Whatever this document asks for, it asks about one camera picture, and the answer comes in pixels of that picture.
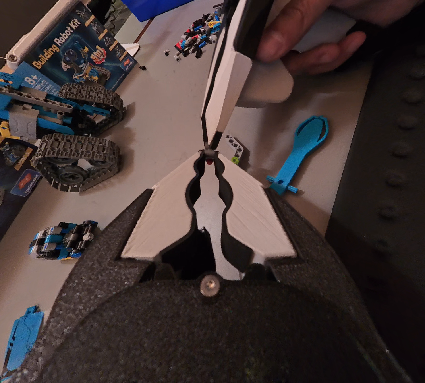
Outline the blue grey tracked toy robot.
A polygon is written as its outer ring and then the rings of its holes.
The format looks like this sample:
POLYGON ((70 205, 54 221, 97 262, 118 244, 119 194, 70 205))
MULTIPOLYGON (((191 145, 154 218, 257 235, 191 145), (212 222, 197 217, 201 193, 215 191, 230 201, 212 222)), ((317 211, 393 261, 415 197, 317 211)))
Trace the blue grey tracked toy robot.
POLYGON ((16 167, 31 141, 40 144, 31 165, 50 185, 82 192, 116 175, 120 149, 99 138, 121 122, 120 95, 99 84, 64 84, 53 95, 23 85, 24 77, 1 72, 1 156, 16 167))

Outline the grey desk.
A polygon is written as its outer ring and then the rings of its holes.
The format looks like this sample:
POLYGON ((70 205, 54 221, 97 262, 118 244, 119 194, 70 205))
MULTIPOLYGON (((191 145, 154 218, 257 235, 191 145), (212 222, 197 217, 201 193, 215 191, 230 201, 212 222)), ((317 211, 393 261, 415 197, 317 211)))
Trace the grey desk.
MULTIPOLYGON (((28 255, 34 235, 61 221, 98 222, 104 229, 145 189, 202 148, 201 110, 213 45, 200 59, 175 62, 164 50, 189 24, 222 0, 196 0, 154 18, 139 40, 134 68, 118 92, 124 120, 105 137, 121 149, 123 169, 86 192, 64 193, 42 180, 1 241, 1 368, 14 321, 38 305, 47 320, 56 296, 76 261, 43 261, 28 255)), ((225 134, 245 148, 241 167, 265 186, 291 152, 296 127, 312 115, 328 119, 325 142, 295 175, 297 194, 285 199, 322 235, 326 233, 347 154, 371 72, 371 62, 344 72, 299 76, 292 95, 264 108, 236 108, 225 134)))

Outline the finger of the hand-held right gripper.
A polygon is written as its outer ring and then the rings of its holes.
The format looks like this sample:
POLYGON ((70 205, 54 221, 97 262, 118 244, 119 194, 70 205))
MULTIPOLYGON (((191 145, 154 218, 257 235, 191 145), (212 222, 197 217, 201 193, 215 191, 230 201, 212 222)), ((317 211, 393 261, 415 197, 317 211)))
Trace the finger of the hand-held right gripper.
POLYGON ((204 103, 201 113, 201 124, 203 141, 205 148, 216 148, 220 141, 223 129, 217 129, 218 123, 222 114, 224 102, 224 93, 214 94, 214 91, 226 91, 226 83, 221 82, 221 73, 224 71, 224 67, 228 62, 228 58, 225 58, 226 46, 232 46, 231 35, 231 21, 235 9, 237 7, 237 0, 224 0, 221 7, 222 22, 220 30, 216 33, 216 44, 212 55, 212 61, 210 70, 208 73, 207 86, 205 90, 204 103))
POLYGON ((220 36, 223 40, 220 48, 222 56, 209 99, 209 148, 211 150, 215 150, 218 146, 221 134, 226 129, 252 68, 252 60, 237 52, 234 47, 246 2, 247 0, 239 0, 230 23, 220 36))

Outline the small blue black toy car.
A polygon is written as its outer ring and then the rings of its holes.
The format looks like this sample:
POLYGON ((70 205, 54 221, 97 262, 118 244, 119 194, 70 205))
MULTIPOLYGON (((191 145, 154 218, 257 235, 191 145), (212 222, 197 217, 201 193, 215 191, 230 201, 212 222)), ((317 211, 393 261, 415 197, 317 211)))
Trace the small blue black toy car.
POLYGON ((48 260, 78 259, 93 241, 97 226, 96 221, 86 220, 47 227, 34 236, 28 254, 48 260))

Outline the black dimpled pad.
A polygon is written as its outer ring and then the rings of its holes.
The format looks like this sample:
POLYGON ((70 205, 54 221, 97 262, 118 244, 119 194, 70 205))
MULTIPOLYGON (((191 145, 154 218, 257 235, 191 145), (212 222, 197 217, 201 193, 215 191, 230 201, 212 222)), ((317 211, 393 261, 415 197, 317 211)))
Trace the black dimpled pad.
POLYGON ((368 41, 379 53, 326 231, 414 382, 425 369, 424 12, 368 41))

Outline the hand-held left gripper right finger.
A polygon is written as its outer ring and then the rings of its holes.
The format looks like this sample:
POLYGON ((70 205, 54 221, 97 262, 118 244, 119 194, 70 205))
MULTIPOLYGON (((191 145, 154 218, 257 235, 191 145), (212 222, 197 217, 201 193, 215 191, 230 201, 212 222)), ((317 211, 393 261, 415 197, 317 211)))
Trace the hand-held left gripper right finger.
POLYGON ((215 174, 225 204, 221 250, 226 260, 245 273, 252 263, 295 258, 297 252, 263 185, 221 153, 215 153, 215 174))

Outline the dark blue toy kit box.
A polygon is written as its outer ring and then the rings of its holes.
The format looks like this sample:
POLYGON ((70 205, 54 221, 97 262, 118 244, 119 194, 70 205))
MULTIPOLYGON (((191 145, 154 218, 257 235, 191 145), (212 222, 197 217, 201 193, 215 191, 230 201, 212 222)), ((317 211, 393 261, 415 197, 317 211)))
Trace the dark blue toy kit box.
POLYGON ((31 165, 37 147, 0 137, 0 238, 2 239, 42 178, 31 165))

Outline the blue brick separator tool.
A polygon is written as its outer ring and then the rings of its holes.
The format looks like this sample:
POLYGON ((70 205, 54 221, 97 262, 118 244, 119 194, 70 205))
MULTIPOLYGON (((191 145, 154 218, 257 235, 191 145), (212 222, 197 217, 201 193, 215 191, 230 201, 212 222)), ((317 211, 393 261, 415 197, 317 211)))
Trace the blue brick separator tool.
POLYGON ((323 116, 311 116, 295 130, 292 151, 276 177, 267 176, 270 188, 283 195, 286 191, 297 193, 298 189, 290 185, 303 160, 315 151, 326 139, 329 132, 328 120, 323 116))

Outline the blue toy panel piece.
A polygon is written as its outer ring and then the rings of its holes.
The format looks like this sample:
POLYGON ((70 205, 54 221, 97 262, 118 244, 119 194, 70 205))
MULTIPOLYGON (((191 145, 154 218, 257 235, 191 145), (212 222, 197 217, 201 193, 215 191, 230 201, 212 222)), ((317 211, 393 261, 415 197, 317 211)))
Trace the blue toy panel piece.
POLYGON ((35 305, 27 308, 25 314, 14 321, 5 353, 2 381, 22 365, 38 337, 43 318, 44 312, 35 305))

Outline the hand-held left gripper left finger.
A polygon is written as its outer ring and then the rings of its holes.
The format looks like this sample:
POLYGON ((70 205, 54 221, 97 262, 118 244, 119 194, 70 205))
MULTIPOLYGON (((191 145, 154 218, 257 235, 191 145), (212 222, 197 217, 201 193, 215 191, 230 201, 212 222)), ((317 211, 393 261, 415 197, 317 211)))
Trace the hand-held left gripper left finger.
POLYGON ((153 186, 153 192, 121 253, 154 261, 197 228, 194 204, 201 195, 204 152, 199 151, 153 186))

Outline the pile of toy building pieces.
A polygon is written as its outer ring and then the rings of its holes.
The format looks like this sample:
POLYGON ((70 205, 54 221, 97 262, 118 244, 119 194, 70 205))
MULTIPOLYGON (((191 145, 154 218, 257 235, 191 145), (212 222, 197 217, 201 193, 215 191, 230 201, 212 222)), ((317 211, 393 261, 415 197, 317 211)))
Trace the pile of toy building pieces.
POLYGON ((200 19, 192 22, 183 33, 181 39, 174 45, 176 50, 173 58, 179 62, 182 57, 194 54, 199 59, 207 45, 215 44, 223 20, 222 6, 224 3, 214 5, 212 12, 203 14, 200 19))

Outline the building robot kit booklet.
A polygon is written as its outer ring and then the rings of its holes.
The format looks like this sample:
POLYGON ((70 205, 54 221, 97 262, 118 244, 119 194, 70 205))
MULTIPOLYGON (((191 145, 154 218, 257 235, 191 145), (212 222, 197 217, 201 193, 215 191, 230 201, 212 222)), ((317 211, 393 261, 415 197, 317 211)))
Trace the building robot kit booklet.
POLYGON ((97 83, 112 91, 138 66, 81 2, 29 51, 23 62, 59 86, 97 83))

